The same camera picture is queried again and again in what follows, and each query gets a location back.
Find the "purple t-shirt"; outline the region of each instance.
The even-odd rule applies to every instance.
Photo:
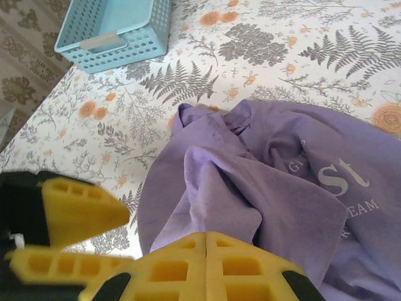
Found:
[[[327,300],[401,300],[401,143],[361,120],[181,105],[138,207],[143,253],[218,231],[300,266]]]

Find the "yellow plastic part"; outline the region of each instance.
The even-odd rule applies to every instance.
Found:
[[[100,186],[59,177],[43,183],[50,245],[64,248],[127,224],[128,209]]]
[[[133,262],[131,258],[61,253],[40,246],[15,249],[8,257],[10,268],[25,284],[88,285]]]
[[[281,272],[296,265],[229,236],[195,233],[91,282],[80,301],[91,301],[119,273],[132,278],[120,301],[298,301]]]

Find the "light blue plastic basket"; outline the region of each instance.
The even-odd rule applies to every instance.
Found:
[[[55,51],[88,73],[167,52],[172,0],[72,0]]]

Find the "floral tablecloth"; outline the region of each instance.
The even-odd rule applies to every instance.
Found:
[[[80,177],[129,207],[127,226],[71,250],[141,256],[138,199],[179,103],[222,113],[244,98],[309,103],[401,136],[401,2],[176,0],[172,9],[167,55],[95,75],[74,66],[0,155],[2,170]]]

